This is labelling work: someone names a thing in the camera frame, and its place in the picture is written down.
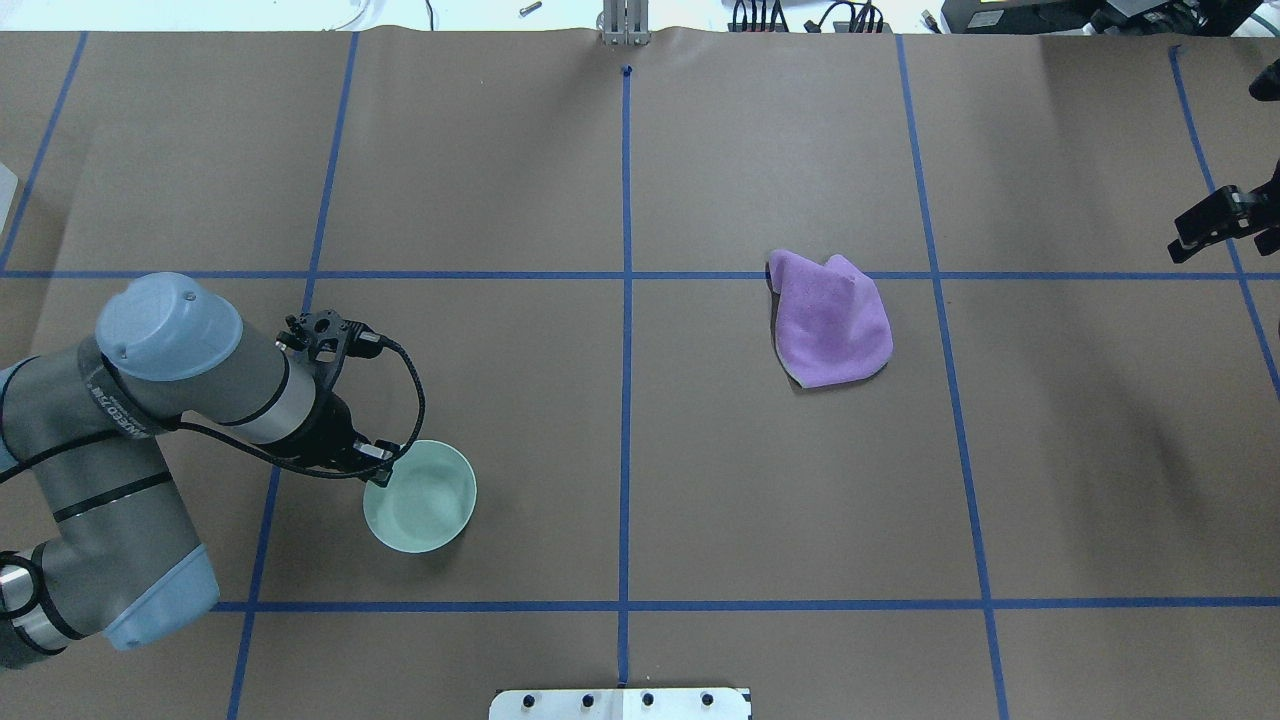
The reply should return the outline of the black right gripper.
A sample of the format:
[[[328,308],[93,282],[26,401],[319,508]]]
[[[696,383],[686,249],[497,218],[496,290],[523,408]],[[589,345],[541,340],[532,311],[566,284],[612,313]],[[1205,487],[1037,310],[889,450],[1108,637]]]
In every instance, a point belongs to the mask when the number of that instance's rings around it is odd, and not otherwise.
[[[1167,254],[1175,264],[1225,240],[1252,238],[1260,256],[1277,254],[1279,161],[1261,186],[1252,191],[1220,187],[1179,215],[1174,225],[1178,234],[1169,243]]]

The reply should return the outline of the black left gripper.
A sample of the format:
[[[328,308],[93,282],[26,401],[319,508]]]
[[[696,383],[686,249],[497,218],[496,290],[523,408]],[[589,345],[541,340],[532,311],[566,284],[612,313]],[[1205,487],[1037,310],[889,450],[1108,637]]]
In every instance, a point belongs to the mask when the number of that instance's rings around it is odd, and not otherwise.
[[[367,442],[355,429],[347,404],[333,392],[321,392],[300,428],[296,471],[310,477],[344,473],[385,489],[398,457],[397,443],[387,439]]]

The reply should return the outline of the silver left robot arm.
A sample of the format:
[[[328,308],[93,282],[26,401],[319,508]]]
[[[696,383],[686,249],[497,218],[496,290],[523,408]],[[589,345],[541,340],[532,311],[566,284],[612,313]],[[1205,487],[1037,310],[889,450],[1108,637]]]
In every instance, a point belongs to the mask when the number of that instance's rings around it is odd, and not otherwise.
[[[334,311],[269,340],[195,278],[157,272],[93,333],[3,370],[3,479],[32,473],[58,534],[3,552],[3,669],[104,635],[137,650],[210,612],[220,587],[159,446],[186,430],[320,479],[387,486],[407,445],[355,429],[348,357],[406,350]]]

